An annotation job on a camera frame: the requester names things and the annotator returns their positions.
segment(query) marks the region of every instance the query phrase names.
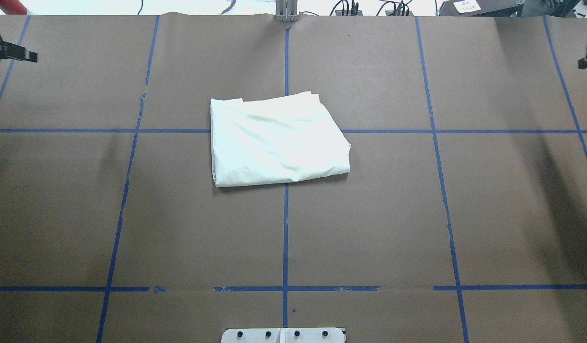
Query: gray cable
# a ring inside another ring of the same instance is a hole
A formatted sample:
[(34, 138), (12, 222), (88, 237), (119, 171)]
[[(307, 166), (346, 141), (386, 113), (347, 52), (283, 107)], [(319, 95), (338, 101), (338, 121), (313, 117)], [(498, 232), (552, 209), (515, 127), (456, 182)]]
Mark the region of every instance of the gray cable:
[(222, 11), (221, 14), (228, 13), (228, 11), (230, 11), (230, 9), (232, 9), (232, 7), (234, 7), (235, 4), (236, 4), (236, 0), (232, 0), (232, 2), (230, 3), (230, 6), (228, 6), (228, 8), (226, 8), (224, 11)]

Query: red object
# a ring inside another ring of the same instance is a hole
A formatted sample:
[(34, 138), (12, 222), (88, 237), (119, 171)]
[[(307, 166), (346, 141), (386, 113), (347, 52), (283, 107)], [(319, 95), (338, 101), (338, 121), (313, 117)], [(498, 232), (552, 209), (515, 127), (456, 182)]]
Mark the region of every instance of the red object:
[(19, 0), (0, 0), (0, 9), (6, 14), (26, 14), (25, 5)]

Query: white label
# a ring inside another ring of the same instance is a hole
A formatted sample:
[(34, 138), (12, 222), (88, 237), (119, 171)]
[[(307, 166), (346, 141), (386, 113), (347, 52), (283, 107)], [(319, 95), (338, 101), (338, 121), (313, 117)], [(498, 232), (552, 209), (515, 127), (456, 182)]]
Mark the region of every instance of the white label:
[(459, 13), (469, 13), (482, 9), (476, 0), (463, 0), (454, 2), (454, 7)]

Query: white cloth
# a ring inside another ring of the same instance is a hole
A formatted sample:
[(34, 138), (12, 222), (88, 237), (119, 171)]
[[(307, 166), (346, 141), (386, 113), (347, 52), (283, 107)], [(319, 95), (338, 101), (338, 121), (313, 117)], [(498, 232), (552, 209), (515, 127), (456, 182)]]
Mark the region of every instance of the white cloth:
[(319, 96), (211, 99), (217, 187), (299, 182), (350, 171), (350, 143)]

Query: gray metal bracket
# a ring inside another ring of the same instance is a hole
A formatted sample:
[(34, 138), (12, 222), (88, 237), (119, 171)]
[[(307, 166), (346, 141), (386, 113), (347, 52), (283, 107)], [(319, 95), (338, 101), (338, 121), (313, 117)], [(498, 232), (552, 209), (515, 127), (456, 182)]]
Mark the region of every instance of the gray metal bracket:
[(276, 0), (276, 21), (298, 21), (298, 0)]

